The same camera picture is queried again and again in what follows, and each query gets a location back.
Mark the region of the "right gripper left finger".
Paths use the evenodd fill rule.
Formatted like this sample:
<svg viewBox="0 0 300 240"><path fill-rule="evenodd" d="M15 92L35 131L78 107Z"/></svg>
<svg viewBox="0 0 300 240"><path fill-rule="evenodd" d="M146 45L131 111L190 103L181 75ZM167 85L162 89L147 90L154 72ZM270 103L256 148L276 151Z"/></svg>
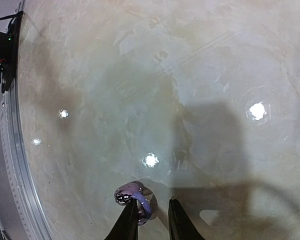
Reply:
<svg viewBox="0 0 300 240"><path fill-rule="evenodd" d="M137 200L133 199L124 207L106 240L137 240L138 220Z"/></svg>

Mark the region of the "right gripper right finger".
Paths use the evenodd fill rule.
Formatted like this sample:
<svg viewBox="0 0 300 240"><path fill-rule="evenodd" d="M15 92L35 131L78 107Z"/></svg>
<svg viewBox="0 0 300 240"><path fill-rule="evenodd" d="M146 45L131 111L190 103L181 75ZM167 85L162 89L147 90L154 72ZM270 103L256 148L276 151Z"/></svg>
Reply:
<svg viewBox="0 0 300 240"><path fill-rule="evenodd" d="M170 240L203 239L177 199L169 200L168 229Z"/></svg>

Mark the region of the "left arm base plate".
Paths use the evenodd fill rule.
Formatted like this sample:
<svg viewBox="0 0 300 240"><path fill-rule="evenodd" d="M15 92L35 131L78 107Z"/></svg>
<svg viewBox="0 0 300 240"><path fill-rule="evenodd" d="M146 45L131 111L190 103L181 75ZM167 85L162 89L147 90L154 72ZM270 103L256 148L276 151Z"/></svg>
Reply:
<svg viewBox="0 0 300 240"><path fill-rule="evenodd" d="M1 92L9 91L17 77L18 51L21 23L24 12L0 17L0 21L10 20L7 32L0 31L0 87Z"/></svg>

